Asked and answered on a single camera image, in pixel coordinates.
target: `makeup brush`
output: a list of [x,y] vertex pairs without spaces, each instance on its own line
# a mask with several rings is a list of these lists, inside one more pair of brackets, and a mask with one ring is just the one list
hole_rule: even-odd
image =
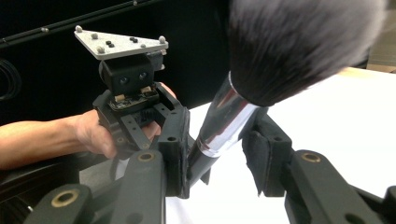
[[232,1],[231,72],[191,148],[191,185],[239,140],[256,108],[362,60],[380,33],[385,8],[385,0]]

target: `white surface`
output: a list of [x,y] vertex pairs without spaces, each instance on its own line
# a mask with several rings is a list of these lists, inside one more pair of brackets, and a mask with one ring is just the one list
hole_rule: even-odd
[[[195,137],[208,105],[191,111]],[[326,156],[349,183],[383,197],[396,185],[396,76],[334,76],[274,105],[270,117],[294,149]],[[167,223],[289,223],[284,198],[257,197],[240,143],[212,167],[188,200],[167,199]]]
[[[135,36],[138,42],[134,43],[130,40],[131,36],[129,35],[113,35],[87,30],[82,30],[80,33],[78,31],[79,29],[76,29],[76,38],[97,60],[108,60],[155,50],[168,49],[168,42],[164,41],[164,43],[160,43],[161,37],[155,40]],[[97,39],[93,39],[92,34],[97,34]],[[110,48],[106,44],[107,40],[114,44],[114,48]],[[97,50],[98,47],[103,48],[105,52],[99,53]]]

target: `metal mounting plate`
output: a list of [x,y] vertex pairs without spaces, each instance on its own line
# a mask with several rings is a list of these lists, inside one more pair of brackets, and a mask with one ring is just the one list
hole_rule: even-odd
[[168,49],[169,46],[163,36],[158,39],[147,39],[129,35],[113,35],[83,30],[80,26],[76,26],[75,36],[97,60],[148,53]]

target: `white table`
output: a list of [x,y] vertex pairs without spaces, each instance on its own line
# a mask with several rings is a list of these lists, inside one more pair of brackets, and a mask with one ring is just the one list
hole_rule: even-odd
[[[209,105],[191,111],[196,137]],[[326,156],[351,185],[383,197],[396,185],[396,75],[348,70],[269,110],[294,149]],[[257,196],[240,143],[212,167],[209,186],[167,199],[167,223],[289,223],[284,198]]]

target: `hole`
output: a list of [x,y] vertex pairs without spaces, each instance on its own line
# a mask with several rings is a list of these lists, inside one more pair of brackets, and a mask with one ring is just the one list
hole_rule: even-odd
[[353,214],[346,214],[346,221],[350,224],[365,224],[360,217]]
[[320,157],[313,154],[313,153],[309,153],[306,152],[302,155],[302,158],[306,161],[310,161],[310,162],[320,162]]
[[65,207],[73,203],[78,198],[78,194],[78,189],[64,190],[52,199],[51,205],[52,207]]
[[73,198],[73,194],[66,193],[66,194],[62,195],[61,197],[59,197],[58,200],[59,200],[59,202],[64,203],[64,202],[70,200],[71,198]]
[[137,157],[137,159],[140,160],[140,161],[151,161],[152,159],[154,159],[154,154],[145,153],[145,154],[139,155]]
[[143,215],[140,213],[132,213],[126,218],[127,224],[139,224],[143,221]]

